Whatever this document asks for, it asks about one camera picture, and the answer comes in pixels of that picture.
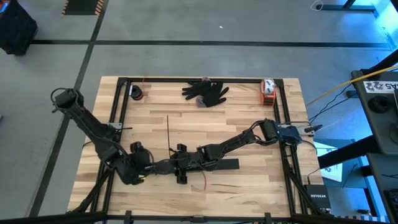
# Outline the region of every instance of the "black base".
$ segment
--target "black base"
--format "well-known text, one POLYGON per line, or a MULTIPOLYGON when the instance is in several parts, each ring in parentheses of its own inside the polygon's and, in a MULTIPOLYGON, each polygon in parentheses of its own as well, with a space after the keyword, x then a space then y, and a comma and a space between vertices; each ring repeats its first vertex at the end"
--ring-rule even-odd
POLYGON ((376 8, 374 6, 351 6, 349 8, 344 7, 344 5, 326 5, 323 7, 321 4, 317 5, 318 10, 328 10, 328 11, 360 11, 360 12, 374 12, 376 8))
MULTIPOLYGON (((217 165, 206 167, 208 170, 230 170, 230 169, 239 169, 239 159, 222 159, 219 161, 217 165)), ((195 169, 187 170, 187 172, 192 171, 202 171, 201 167, 197 167, 195 169)))

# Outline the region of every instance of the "glove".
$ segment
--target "glove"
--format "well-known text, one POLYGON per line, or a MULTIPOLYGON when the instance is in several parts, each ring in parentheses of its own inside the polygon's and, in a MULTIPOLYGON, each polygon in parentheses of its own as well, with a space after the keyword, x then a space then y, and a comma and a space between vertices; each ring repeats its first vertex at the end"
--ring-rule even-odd
POLYGON ((182 89, 182 95, 186 96, 186 100, 190 100, 198 95, 204 96, 204 94, 211 89, 211 81, 209 78, 204 77, 201 82, 188 82, 191 85, 189 88, 182 89))
POLYGON ((226 98, 221 98, 226 92, 228 92, 229 88, 225 88, 223 91, 223 83, 218 82, 211 86, 210 91, 206 92, 203 97, 197 98, 198 107, 211 107, 216 106, 222 102, 226 101, 226 98))

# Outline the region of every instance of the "black mat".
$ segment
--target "black mat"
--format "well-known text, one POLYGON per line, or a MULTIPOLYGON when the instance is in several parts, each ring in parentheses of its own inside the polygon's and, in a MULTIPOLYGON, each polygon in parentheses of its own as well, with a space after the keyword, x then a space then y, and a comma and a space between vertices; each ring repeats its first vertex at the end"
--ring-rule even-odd
POLYGON ((62 14, 64 15, 99 15, 103 0, 67 0, 62 14))

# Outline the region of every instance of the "black metal frame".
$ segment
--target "black metal frame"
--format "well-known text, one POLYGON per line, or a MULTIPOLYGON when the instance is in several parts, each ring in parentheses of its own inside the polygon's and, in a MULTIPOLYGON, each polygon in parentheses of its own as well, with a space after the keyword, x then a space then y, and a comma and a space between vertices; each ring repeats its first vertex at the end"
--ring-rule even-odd
MULTIPOLYGON (((116 111, 119 103, 119 96, 121 94, 121 88, 124 84, 126 84, 126 89, 124 91, 123 103, 122 108, 120 111, 119 122, 123 126, 124 118, 126 116, 126 108, 129 99, 129 86, 132 82, 142 82, 143 78, 128 78, 128 77, 121 77, 118 79, 116 91, 114 94, 114 100, 112 104, 112 110, 109 117, 109 122, 113 123, 116 118, 116 111)), ((200 81, 199 78, 145 78, 145 82, 187 82, 187 81, 200 81)), ((212 78, 212 81, 218 82, 222 81, 225 83, 260 83, 261 79, 247 79, 247 78, 212 78)), ((279 87, 280 90, 280 98, 282 103, 282 108, 284 111, 284 119, 285 122, 290 121, 289 116, 289 108, 287 105, 287 99, 285 94, 284 88, 284 81, 283 79, 274 79, 275 84, 279 87)), ((277 100, 274 104, 274 115, 275 121, 277 123, 281 123, 279 107, 277 100)), ((309 215, 307 211, 307 206, 303 199, 303 196, 299 194, 300 206, 303 214, 296 213, 295 211, 295 202, 294 196, 292 191, 292 184, 291 184, 291 177, 288 175, 287 170, 289 169, 288 166, 291 166, 287 160, 287 152, 285 150, 285 144, 279 144, 281 159, 282 159, 282 167, 284 170, 284 177, 285 177, 285 185, 286 185, 286 193, 287 199, 289 203, 289 211, 290 217, 286 218, 272 218, 270 213, 264 213, 263 217, 205 217, 205 216, 156 216, 156 215, 133 215, 132 211, 126 211, 125 215, 108 215, 109 209, 109 201, 111 198, 111 190, 113 186, 113 179, 114 179, 114 170, 110 173, 108 177, 108 183, 106 186, 106 191, 104 195, 104 202, 102 206, 102 210, 97 212, 96 209, 98 207, 98 199, 100 193, 98 192, 95 197, 93 198, 90 212, 69 212, 64 215, 51 215, 45 217, 30 217, 30 218, 17 218, 12 220, 0 220, 0 224, 47 224, 47 223, 89 223, 89 222, 98 222, 103 221, 106 223, 108 220, 124 220, 125 224, 131 224, 134 220, 162 220, 162 221, 189 221, 193 223, 205 223, 205 222, 262 222, 266 224, 271 224, 272 222, 295 222, 295 223, 325 223, 325 224, 337 224, 337 223, 368 223, 368 224, 375 224, 378 222, 370 222, 370 221, 363 221, 363 220, 350 220, 345 218, 335 218, 329 216, 319 216, 319 215, 309 215)), ((289 146, 290 153, 292 154, 292 167, 294 170, 295 175, 298 178, 298 183, 296 182, 295 185, 302 184, 301 175, 300 175, 300 167, 299 162, 297 159, 296 153, 296 146, 289 146)), ((104 164, 101 163, 98 168, 97 173, 97 182, 100 180, 101 176, 104 174, 104 164)))
POLYGON ((318 10, 328 10, 328 11, 360 11, 360 12, 374 12, 376 8, 374 6, 353 6, 355 0, 347 0, 344 5, 317 5, 318 10))
MULTIPOLYGON (((252 79, 252 78, 212 78, 211 79, 213 82, 224 82, 224 83, 260 83, 261 79, 252 79)), ((284 118, 285 122, 290 121, 290 116, 289 116, 289 109, 287 106, 287 99, 286 99, 286 94, 285 94, 285 88, 284 88, 284 81, 283 79, 274 79, 275 84, 279 87, 280 90, 280 97, 282 100, 282 107, 284 111, 284 118)), ((129 99, 129 86, 131 85, 132 82, 142 82, 143 78, 128 78, 128 77, 121 77, 118 79, 117 82, 117 87, 114 95, 114 100, 112 104, 112 110, 111 110, 111 116, 109 117, 109 122, 112 123, 115 120, 116 117, 116 111, 119 103, 119 96, 121 94, 121 88, 124 84, 126 84, 126 89, 124 91, 124 97, 123 97, 123 103, 122 103, 122 108, 120 111, 120 117, 119 117, 119 123, 123 125, 124 118, 126 115, 126 108, 127 108, 127 102, 129 99)), ((145 78, 145 82, 188 82, 188 81, 200 81, 199 78, 145 78)), ((274 115, 275 115, 275 121, 277 123, 280 123, 280 114, 279 114, 279 107, 277 101, 275 101, 274 104, 274 115)), ((300 181, 301 180, 301 174, 300 174, 300 168, 298 164, 298 159, 297 159, 297 153, 296 153, 296 148, 294 146, 290 146, 290 151, 292 153, 292 159, 293 159, 293 167, 294 171, 300 181)), ((280 144, 280 152, 281 152, 281 158, 286 157, 287 153, 285 150, 285 145, 280 144)), ((100 164, 98 168, 98 174, 97 174, 97 182, 99 181, 101 175, 104 172, 104 164, 100 164)), ((288 202, 289 202, 289 211, 290 214, 295 213, 295 202, 294 202, 294 196, 293 196, 293 191, 292 191, 292 184, 290 181, 289 176, 285 175, 285 184, 286 184, 286 191, 287 191, 287 196, 288 196, 288 202)), ((113 178, 114 178, 114 171, 111 173, 111 175, 108 177, 108 182, 106 185, 106 191, 104 195, 104 202, 102 206, 102 212, 107 213, 109 209, 109 201, 111 198, 111 191, 112 191, 112 185, 113 185, 113 178)), ((97 206, 98 206, 98 199, 99 199, 99 194, 97 194, 94 199, 93 203, 90 208, 90 212, 96 212, 97 206)), ((307 214, 307 209, 305 202, 302 198, 301 195, 299 195, 299 200, 301 204, 301 209, 304 214, 307 214)), ((113 215, 112 218, 121 218, 124 216, 117 216, 113 215)), ((135 216, 135 220, 137 218, 144 218, 142 216, 135 216)), ((178 221, 189 221, 189 220, 213 220, 213 221, 232 221, 232 222, 240 222, 240 221, 252 221, 252 222, 264 222, 264 217, 167 217, 167 219, 164 219, 165 217, 162 216, 154 216, 153 217, 155 220, 178 220, 178 221)), ((286 221, 289 218, 282 218, 282 219, 275 219, 273 218, 273 221, 286 221)))

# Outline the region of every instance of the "wooden table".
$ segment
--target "wooden table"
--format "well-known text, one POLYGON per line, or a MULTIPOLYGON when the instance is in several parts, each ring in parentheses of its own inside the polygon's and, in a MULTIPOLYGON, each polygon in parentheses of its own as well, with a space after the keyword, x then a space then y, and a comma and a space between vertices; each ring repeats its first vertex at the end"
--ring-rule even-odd
MULTIPOLYGON (((101 79, 93 114, 103 123, 109 119, 117 80, 118 77, 101 79)), ((291 120, 306 121, 299 80, 286 78, 284 83, 291 120)), ((225 94, 227 101, 211 108, 198 108, 195 99, 185 100, 181 89, 188 87, 187 83, 135 84, 144 90, 144 98, 128 101, 124 127, 133 129, 123 131, 121 144, 129 152, 130 143, 140 141, 153 153, 155 161, 169 157, 167 115, 170 146, 175 149, 178 143, 182 143, 189 151, 195 151, 200 145, 225 141, 259 119, 275 119, 271 106, 260 105, 259 84, 225 83, 224 87, 229 87, 225 94)), ((281 104, 279 110, 283 118, 281 104)), ((259 128, 254 132, 262 136, 259 128)), ((306 184, 307 175, 319 168, 317 156, 307 143, 298 146, 297 154, 306 184)), ((261 217, 264 212, 269 212, 272 217, 290 217, 279 144, 244 146, 225 158, 238 158, 240 169, 204 172, 206 190, 201 172, 188 173, 187 185, 177 184, 174 175, 150 175, 143 184, 124 185, 116 175, 108 213, 124 215, 126 210, 132 210, 134 215, 261 217)), ((94 145, 85 146, 69 210, 77 207, 94 186, 99 163, 94 145)), ((312 184, 322 184, 319 171, 310 178, 312 184)), ((103 194, 104 187, 98 210, 102 208, 103 194)), ((295 204, 298 205, 296 190, 295 195, 295 204)))

